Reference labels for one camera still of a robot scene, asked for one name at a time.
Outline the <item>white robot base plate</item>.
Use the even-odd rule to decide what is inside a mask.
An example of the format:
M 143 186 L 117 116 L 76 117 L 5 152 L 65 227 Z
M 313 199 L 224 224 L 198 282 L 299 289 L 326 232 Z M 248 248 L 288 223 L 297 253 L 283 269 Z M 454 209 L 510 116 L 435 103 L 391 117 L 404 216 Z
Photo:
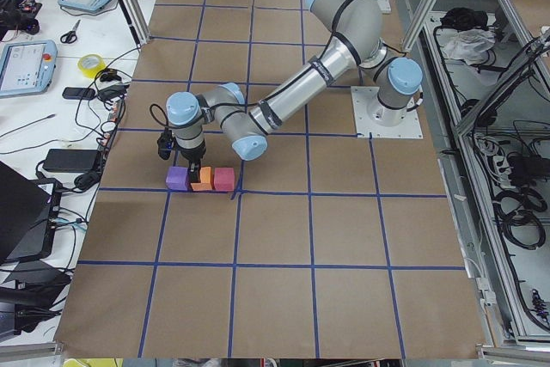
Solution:
M 356 134 L 359 138 L 422 139 L 423 133 L 411 98 L 406 108 L 388 109 L 378 100 L 378 87 L 352 86 Z

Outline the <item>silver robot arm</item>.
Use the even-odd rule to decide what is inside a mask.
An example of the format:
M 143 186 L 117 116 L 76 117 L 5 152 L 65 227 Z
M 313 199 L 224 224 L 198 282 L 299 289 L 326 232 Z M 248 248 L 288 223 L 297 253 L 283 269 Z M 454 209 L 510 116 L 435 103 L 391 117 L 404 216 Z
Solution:
M 378 86 L 368 105 L 370 118 L 381 126 L 398 125 L 412 110 L 409 102 L 423 80 L 420 66 L 390 51 L 382 38 L 382 11 L 377 0 L 305 0 L 311 13 L 329 31 L 322 53 L 312 57 L 267 97 L 246 103 L 240 88 L 225 83 L 202 95 L 176 92 L 166 103 L 158 155 L 169 159 L 178 151 L 187 159 L 188 176 L 199 178 L 206 152 L 204 125 L 217 122 L 233 151 L 252 161 L 267 149 L 267 136 L 332 86 L 347 71 L 365 70 Z

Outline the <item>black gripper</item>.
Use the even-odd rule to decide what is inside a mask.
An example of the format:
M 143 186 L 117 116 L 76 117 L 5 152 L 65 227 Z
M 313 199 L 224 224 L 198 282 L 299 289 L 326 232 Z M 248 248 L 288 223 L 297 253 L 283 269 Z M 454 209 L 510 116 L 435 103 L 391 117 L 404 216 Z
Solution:
M 205 156 L 206 146 L 199 145 L 194 148 L 180 148 L 179 152 L 188 161 L 187 175 L 189 182 L 201 182 L 201 162 Z

